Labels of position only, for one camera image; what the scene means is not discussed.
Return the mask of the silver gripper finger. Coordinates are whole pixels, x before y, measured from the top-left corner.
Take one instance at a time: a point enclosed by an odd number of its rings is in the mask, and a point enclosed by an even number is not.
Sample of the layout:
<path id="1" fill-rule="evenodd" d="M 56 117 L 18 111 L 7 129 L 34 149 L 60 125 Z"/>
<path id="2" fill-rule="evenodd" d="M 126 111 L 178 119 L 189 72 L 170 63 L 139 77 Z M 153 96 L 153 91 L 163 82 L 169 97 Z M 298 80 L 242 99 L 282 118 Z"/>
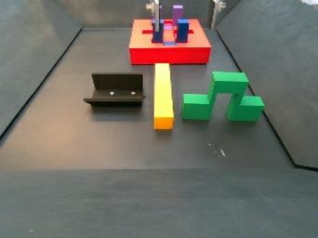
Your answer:
<path id="1" fill-rule="evenodd" d="M 146 9 L 151 12 L 151 17 L 155 23 L 155 31 L 161 29 L 161 1 L 159 0 L 150 0 L 146 4 Z"/>
<path id="2" fill-rule="evenodd" d="M 226 3 L 223 0 L 213 0 L 213 4 L 214 4 L 214 7 L 213 7 L 211 28 L 215 28 L 218 14 L 226 8 Z"/>

